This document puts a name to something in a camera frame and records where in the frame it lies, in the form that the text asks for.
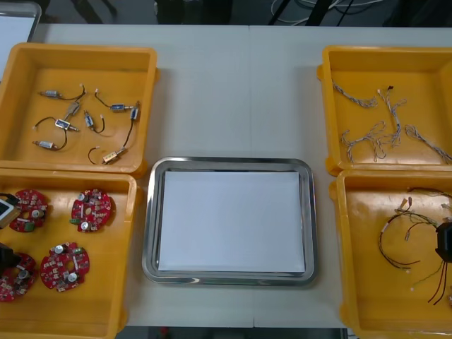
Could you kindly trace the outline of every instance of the yellow tray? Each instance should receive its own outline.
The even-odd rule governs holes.
[[[135,179],[125,174],[0,169],[0,185],[2,192],[13,194],[37,189],[50,207],[42,227],[30,233],[7,227],[0,230],[1,243],[30,254],[38,268],[49,249],[64,242],[77,242],[90,257],[90,271],[76,289],[58,293],[38,277],[26,295],[0,303],[0,338],[114,338],[126,321],[122,307],[136,207]],[[92,188],[108,193],[114,214],[99,232],[77,232],[69,223],[72,204],[81,191]]]
[[[435,229],[419,225],[406,242],[405,233],[412,223],[401,217],[384,232],[383,249],[389,256],[402,262],[421,261],[412,265],[409,273],[391,266],[379,252],[380,232],[404,198],[411,196],[415,212],[438,222],[451,215],[441,207],[451,203],[449,199],[408,193],[409,187],[450,193],[452,172],[345,170],[330,185],[340,245],[341,316],[361,339],[433,338],[432,333],[452,332],[452,308],[446,296],[451,292],[450,274],[446,294],[436,306],[427,300],[434,294],[440,274],[411,290],[441,262],[434,250]]]
[[[18,44],[12,50],[0,85],[0,167],[31,170],[68,170],[116,172],[144,175],[147,164],[143,156],[156,80],[157,55],[151,48],[71,46],[61,44]],[[48,116],[63,119],[68,101],[38,95],[44,90],[58,90],[67,97],[81,93],[83,83],[88,94],[81,99],[81,108],[69,122],[80,129],[68,131],[67,146],[52,152],[32,144],[51,141],[60,145],[64,132]],[[138,120],[134,123],[127,151],[111,165],[92,165],[90,148],[100,146],[91,158],[100,163],[102,156],[119,150],[130,128],[130,111],[114,113],[94,97],[109,105],[141,102]],[[105,117],[106,136],[89,130],[83,118],[87,109],[97,125]]]
[[[327,47],[323,64],[317,69],[322,82],[328,159],[332,175],[341,170],[451,170],[443,159],[423,142],[408,137],[405,125],[415,125],[419,133],[452,155],[452,48],[399,47]],[[335,81],[345,92],[357,98],[374,95],[378,107],[365,109],[333,89]],[[395,131],[395,123],[377,89],[394,86],[391,102],[402,98],[406,105],[397,110],[402,125],[401,144],[386,146],[387,156],[374,162],[371,146],[357,144],[351,163],[340,137],[356,140],[377,122],[386,122],[386,133]]]

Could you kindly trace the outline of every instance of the electrolytic capacitor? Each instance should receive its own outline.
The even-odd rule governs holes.
[[[54,252],[56,254],[62,254],[62,253],[64,253],[65,250],[66,249],[64,248],[63,245],[56,245],[55,248],[54,248]]]
[[[89,222],[87,222],[87,221],[84,221],[84,222],[81,223],[80,228],[83,231],[88,231],[88,230],[91,229],[91,224]]]
[[[83,201],[83,202],[85,203],[85,202],[88,201],[89,198],[90,198],[90,197],[89,197],[88,195],[83,194],[83,193],[80,193],[80,194],[78,195],[77,200]]]
[[[77,273],[69,273],[69,275],[68,275],[68,281],[69,281],[70,283],[74,283],[75,281],[77,281],[77,279],[78,279]]]
[[[32,218],[42,218],[44,216],[43,210],[32,210],[31,211],[31,217]]]

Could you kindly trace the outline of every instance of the tray rim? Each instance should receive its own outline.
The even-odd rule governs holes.
[[[194,170],[190,164],[198,164],[198,170],[234,170],[244,172],[260,166],[280,166],[288,168],[291,172],[299,172],[306,180],[307,189],[300,190],[300,203],[302,204],[302,221],[307,227],[302,228],[304,242],[304,260],[306,270],[303,273],[265,273],[265,272],[205,272],[205,271],[159,271],[157,269],[158,242],[160,238],[161,223],[158,220],[161,214],[161,188],[162,176],[171,168],[171,163],[177,163],[178,169]],[[265,172],[287,172],[286,170],[266,169]],[[309,166],[297,159],[264,159],[240,157],[164,157],[157,161],[150,174],[148,187],[148,200],[146,209],[145,232],[143,238],[143,253],[141,257],[143,272],[146,277],[156,283],[188,283],[188,284],[214,284],[214,285],[308,285],[317,274],[317,238],[316,238],[316,209],[314,180]]]

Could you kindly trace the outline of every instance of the metal tray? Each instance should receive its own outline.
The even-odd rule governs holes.
[[[305,271],[291,272],[205,272],[160,271],[160,235],[165,173],[190,172],[298,172],[299,202],[302,207],[302,239]],[[145,275],[157,283],[227,285],[306,285],[316,276],[316,210],[314,182],[309,166],[296,159],[251,159],[228,157],[166,157],[155,163],[150,174],[142,266]]]

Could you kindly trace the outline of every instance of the capacitor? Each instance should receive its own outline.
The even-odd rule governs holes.
[[[87,222],[87,221],[84,221],[84,222],[81,223],[80,228],[83,231],[88,231],[88,230],[91,229],[91,224],[89,222]]]
[[[80,193],[80,194],[78,195],[77,200],[82,201],[82,202],[85,203],[85,202],[88,201],[89,198],[90,198],[90,197],[89,197],[88,195],[85,195],[85,194],[83,194],[83,193]]]
[[[31,217],[34,219],[42,218],[44,216],[44,212],[42,210],[32,210]]]
[[[62,253],[64,253],[64,246],[63,246],[63,245],[56,245],[56,246],[55,246],[55,249],[54,249],[54,252],[55,252],[56,254],[62,254]]]
[[[77,273],[69,273],[69,275],[68,275],[68,281],[69,281],[70,283],[74,283],[75,281],[77,281],[77,279],[78,279]]]
[[[21,272],[19,272],[18,274],[18,278],[23,280],[23,279],[27,279],[30,277],[30,272],[28,272],[27,270],[22,270]]]

